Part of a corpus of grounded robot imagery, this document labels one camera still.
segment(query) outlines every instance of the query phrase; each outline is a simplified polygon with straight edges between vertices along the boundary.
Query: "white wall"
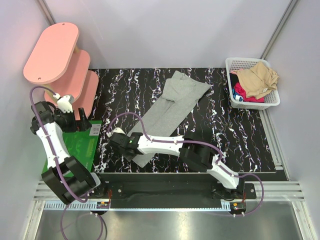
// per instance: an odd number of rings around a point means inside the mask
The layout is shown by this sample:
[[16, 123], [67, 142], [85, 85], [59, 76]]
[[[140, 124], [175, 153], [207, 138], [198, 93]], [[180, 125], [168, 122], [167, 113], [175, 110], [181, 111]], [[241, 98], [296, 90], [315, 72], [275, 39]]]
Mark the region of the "white wall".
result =
[[269, 108], [289, 174], [320, 237], [320, 1], [300, 1], [267, 60], [278, 72], [281, 103]]
[[23, 67], [48, 26], [34, 0], [0, 2], [0, 239], [21, 239], [28, 207], [45, 164], [41, 141], [30, 131], [31, 84]]
[[289, 0], [46, 0], [92, 68], [224, 67], [259, 58]]

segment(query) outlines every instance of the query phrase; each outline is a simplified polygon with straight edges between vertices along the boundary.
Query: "metal floor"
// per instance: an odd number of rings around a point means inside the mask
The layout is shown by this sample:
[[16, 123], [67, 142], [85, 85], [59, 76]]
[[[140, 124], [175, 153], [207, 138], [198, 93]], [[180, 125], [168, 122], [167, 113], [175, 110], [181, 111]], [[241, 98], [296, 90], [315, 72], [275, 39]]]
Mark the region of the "metal floor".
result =
[[[85, 213], [67, 211], [63, 225]], [[59, 231], [61, 214], [62, 211], [44, 210], [35, 239], [63, 240]], [[103, 218], [108, 240], [303, 239], [290, 202], [264, 202], [254, 214], [237, 218], [213, 216], [208, 212], [143, 211], [110, 211]], [[67, 228], [65, 234], [69, 240], [96, 240], [100, 226], [98, 219], [88, 215]]]

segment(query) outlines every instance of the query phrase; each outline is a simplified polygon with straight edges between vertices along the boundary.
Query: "robotic arm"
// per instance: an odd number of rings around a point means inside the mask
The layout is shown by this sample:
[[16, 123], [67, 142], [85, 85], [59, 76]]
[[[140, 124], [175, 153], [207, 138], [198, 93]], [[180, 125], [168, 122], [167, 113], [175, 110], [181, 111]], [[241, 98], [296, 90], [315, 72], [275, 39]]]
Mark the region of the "robotic arm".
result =
[[41, 128], [37, 118], [34, 117], [31, 123], [31, 131], [37, 135], [44, 146], [47, 156], [48, 171], [41, 176], [49, 188], [59, 197], [64, 204], [72, 203], [75, 198], [69, 193], [63, 185], [62, 180], [56, 168], [55, 157], [57, 157], [62, 175], [72, 173], [73, 176], [66, 179], [70, 189], [79, 198], [88, 191], [102, 187], [100, 176], [96, 173], [90, 173], [74, 156], [70, 156], [63, 140], [63, 132], [73, 133], [76, 131], [86, 131], [91, 128], [83, 108], [79, 108], [80, 120], [76, 120], [72, 108], [74, 98], [71, 95], [60, 97], [57, 101], [58, 108], [50, 102], [40, 101], [35, 104], [33, 112], [37, 112], [40, 119], [49, 134], [56, 156], [53, 155], [47, 135]]
[[214, 150], [208, 146], [192, 143], [178, 143], [183, 140], [196, 140], [196, 136], [159, 137], [149, 136], [151, 139], [171, 141], [173, 143], [162, 143], [150, 141], [140, 132], [133, 132], [127, 136], [120, 128], [115, 128], [110, 137], [110, 145], [116, 148], [127, 160], [136, 155], [159, 153], [178, 156], [188, 167], [194, 171], [208, 173], [221, 182], [223, 187], [237, 197], [242, 197], [245, 181], [238, 178], [237, 172], [229, 169], [224, 163], [216, 163]]

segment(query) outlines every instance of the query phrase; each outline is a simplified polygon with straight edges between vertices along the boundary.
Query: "green circuit board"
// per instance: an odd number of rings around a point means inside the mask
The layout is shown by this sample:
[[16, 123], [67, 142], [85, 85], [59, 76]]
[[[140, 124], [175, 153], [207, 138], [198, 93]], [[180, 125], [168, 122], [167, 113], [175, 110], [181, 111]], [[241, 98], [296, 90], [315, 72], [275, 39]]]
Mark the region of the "green circuit board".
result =
[[[99, 138], [99, 132], [102, 121], [90, 121], [92, 127], [87, 131], [64, 132], [62, 134], [64, 144], [70, 156], [75, 156], [84, 167], [91, 171], [96, 147]], [[45, 161], [42, 173], [48, 170], [48, 161]]]

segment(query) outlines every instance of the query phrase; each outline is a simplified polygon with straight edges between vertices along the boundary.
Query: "beige clothing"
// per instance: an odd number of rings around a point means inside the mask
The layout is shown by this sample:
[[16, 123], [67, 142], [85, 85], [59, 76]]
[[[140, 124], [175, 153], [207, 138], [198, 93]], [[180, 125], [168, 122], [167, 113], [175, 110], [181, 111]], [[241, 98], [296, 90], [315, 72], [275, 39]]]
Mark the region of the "beige clothing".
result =
[[237, 70], [236, 75], [247, 98], [260, 99], [271, 91], [277, 90], [278, 74], [261, 61], [251, 68]]

